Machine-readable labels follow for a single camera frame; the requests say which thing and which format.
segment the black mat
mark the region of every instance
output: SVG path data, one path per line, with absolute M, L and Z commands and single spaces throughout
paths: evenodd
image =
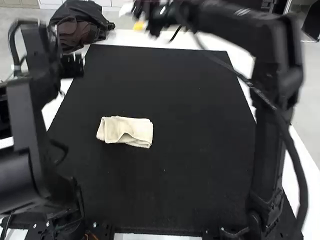
M 212 52 L 230 63 L 224 51 Z M 96 139 L 102 116 L 148 118 L 150 149 Z M 88 217 L 118 231 L 199 235 L 246 225 L 255 122 L 237 78 L 197 50 L 92 45 L 49 129 Z M 285 200 L 283 237 L 294 215 Z

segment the yellow object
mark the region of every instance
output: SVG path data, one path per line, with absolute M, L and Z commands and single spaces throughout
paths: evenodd
M 142 31 L 145 30 L 145 23 L 143 21 L 138 21 L 134 24 L 133 30 Z

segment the cable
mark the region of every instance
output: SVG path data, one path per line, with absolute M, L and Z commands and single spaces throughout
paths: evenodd
M 14 64 L 14 71 L 13 74 L 16 75 L 16 73 L 21 73 L 21 65 L 19 60 L 19 55 L 16 48 L 16 41 L 15 41 L 15 35 L 18 30 L 18 28 L 23 24 L 39 24 L 38 20 L 30 19 L 30 20 L 22 20 L 18 19 L 15 22 L 13 22 L 9 28 L 8 31 L 8 45 L 11 51 L 11 55 L 13 58 L 13 64 Z
M 193 33 L 193 38 L 200 49 L 204 50 L 202 53 L 209 58 L 211 61 L 219 64 L 220 66 L 226 68 L 227 70 L 236 74 L 238 78 L 240 78 L 249 88 L 251 88 L 266 104 L 267 106 L 274 112 L 276 122 L 278 124 L 279 130 L 282 135 L 283 142 L 286 146 L 286 149 L 291 157 L 291 161 L 293 164 L 294 172 L 297 178 L 298 186 L 299 186 L 299 209 L 296 216 L 296 221 L 294 222 L 293 231 L 291 232 L 290 238 L 291 240 L 296 239 L 298 234 L 300 233 L 304 221 L 306 219 L 307 211 L 308 211 L 308 186 L 306 181 L 306 176 L 304 170 L 301 165 L 300 157 L 295 147 L 294 140 L 292 139 L 288 124 L 286 123 L 285 119 L 282 116 L 282 113 L 277 108 L 275 104 L 273 104 L 265 94 L 258 88 L 256 88 L 253 83 L 247 79 L 244 75 L 236 71 L 231 65 L 227 64 L 226 62 L 222 61 L 220 58 L 210 54 L 208 49 L 202 44 L 197 36 L 197 31 L 193 26 L 191 26 L 181 15 L 179 12 L 179 5 L 177 6 L 176 11 L 176 20 L 181 25 L 184 25 L 188 29 L 190 29 Z
M 60 149 L 60 150 L 63 151 L 63 156 L 62 156 L 62 158 L 54 161 L 54 164 L 55 164 L 56 166 L 58 166 L 60 163 L 62 163 L 62 162 L 65 160 L 66 156 L 68 155 L 69 148 L 68 148 L 67 145 L 64 145 L 63 143 L 61 143 L 61 142 L 59 142 L 59 141 L 57 141 L 57 140 L 54 140 L 54 139 L 50 139 L 50 143 L 51 143 L 53 146 L 55 146 L 56 148 L 58 148 L 58 149 Z
M 177 36 L 178 32 L 180 31 L 180 29 L 182 28 L 182 25 L 180 25 L 174 32 L 173 36 L 171 37 L 171 39 L 169 40 L 169 43 L 171 43 Z

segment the dark cloth bundle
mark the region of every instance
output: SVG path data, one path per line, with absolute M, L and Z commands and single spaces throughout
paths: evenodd
M 102 7 L 94 1 L 67 0 L 50 19 L 56 25 L 62 50 L 70 53 L 85 44 L 105 40 L 116 25 L 102 15 Z

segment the cloth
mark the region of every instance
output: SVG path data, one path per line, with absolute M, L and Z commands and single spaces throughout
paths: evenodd
M 102 7 L 94 1 L 67 0 L 53 14 L 50 26 L 57 26 L 62 50 L 70 53 L 105 40 L 107 32 L 116 25 L 102 14 Z
M 148 149 L 152 144 L 153 131 L 154 125 L 146 118 L 102 117 L 96 138 L 107 144 L 124 143 Z

